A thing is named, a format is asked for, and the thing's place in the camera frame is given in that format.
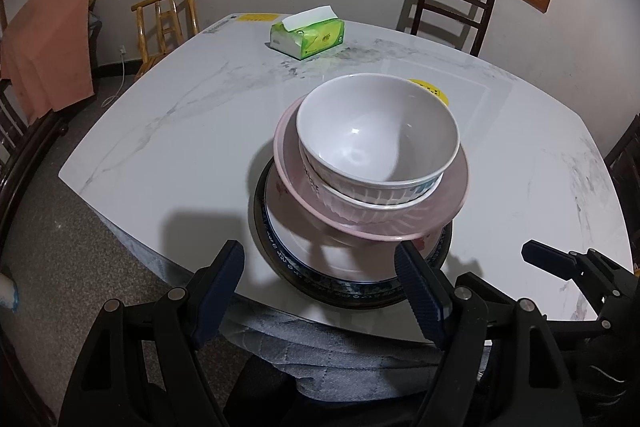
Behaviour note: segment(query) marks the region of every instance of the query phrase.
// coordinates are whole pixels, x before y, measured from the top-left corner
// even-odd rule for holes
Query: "power cord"
[[[114,102],[120,96],[120,90],[122,86],[124,86],[124,53],[120,52],[120,60],[122,60],[122,82],[120,83],[120,87],[116,91],[116,94],[112,94],[111,96],[104,99],[104,102],[100,105],[100,107],[107,107],[111,102]]]

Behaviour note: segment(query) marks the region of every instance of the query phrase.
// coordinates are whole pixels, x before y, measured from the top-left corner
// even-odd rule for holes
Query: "metal screw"
[[[520,301],[520,307],[526,312],[532,312],[536,309],[536,305],[529,299],[523,299]]]
[[[109,299],[107,302],[104,303],[104,311],[114,312],[118,309],[119,305],[120,305],[120,301],[118,301],[117,299]]]
[[[455,295],[458,299],[468,301],[473,293],[471,293],[471,290],[466,286],[458,286],[455,290],[453,290],[453,295]]]
[[[169,300],[179,301],[184,297],[185,293],[187,292],[184,288],[171,288],[169,293],[167,293],[167,296],[169,297]]]

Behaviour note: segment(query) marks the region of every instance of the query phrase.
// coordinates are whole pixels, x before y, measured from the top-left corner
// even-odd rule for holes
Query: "table top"
[[[470,165],[446,275],[454,282],[473,271],[514,299],[533,299],[550,319],[595,316],[575,283],[520,256],[536,239],[563,251],[595,248],[632,267],[618,198],[574,112],[427,39],[345,22],[344,44],[298,61],[270,49],[270,26],[230,15],[182,45],[100,118],[60,178],[124,232],[190,271],[238,239],[246,252],[240,295],[320,323],[423,341],[407,302],[347,311],[281,279],[255,244],[250,203],[278,118],[295,99],[340,74],[426,80],[449,99]]]

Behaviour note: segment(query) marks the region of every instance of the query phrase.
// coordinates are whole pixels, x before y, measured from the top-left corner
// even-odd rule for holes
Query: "tissue pack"
[[[271,26],[271,47],[302,60],[338,44],[344,39],[344,21],[338,18],[315,22],[287,31],[284,21]]]

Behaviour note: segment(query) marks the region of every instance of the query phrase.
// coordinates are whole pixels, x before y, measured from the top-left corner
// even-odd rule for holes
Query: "yellow sticker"
[[[237,21],[245,22],[272,22],[276,20],[280,15],[277,13],[245,13],[239,16]]]
[[[415,84],[418,84],[418,86],[422,86],[425,89],[430,90],[435,96],[441,99],[446,105],[449,105],[449,99],[447,98],[447,95],[444,94],[441,90],[439,90],[433,84],[425,82],[424,80],[418,80],[417,78],[410,78],[409,80],[414,82]]]

